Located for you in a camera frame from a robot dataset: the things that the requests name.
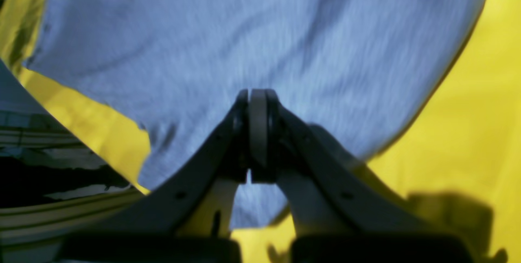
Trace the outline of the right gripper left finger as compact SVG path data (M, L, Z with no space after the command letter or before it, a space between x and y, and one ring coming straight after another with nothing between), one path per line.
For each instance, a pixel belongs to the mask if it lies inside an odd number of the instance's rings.
M246 182L248 92L167 182L134 205L75 232L58 263L240 263L230 239L238 185Z

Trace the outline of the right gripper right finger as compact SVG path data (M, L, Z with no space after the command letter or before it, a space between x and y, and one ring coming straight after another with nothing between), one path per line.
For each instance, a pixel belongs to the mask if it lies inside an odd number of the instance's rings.
M253 183L288 200L294 263L473 263L457 235L415 216L365 163L324 128L281 105L271 89L249 101Z

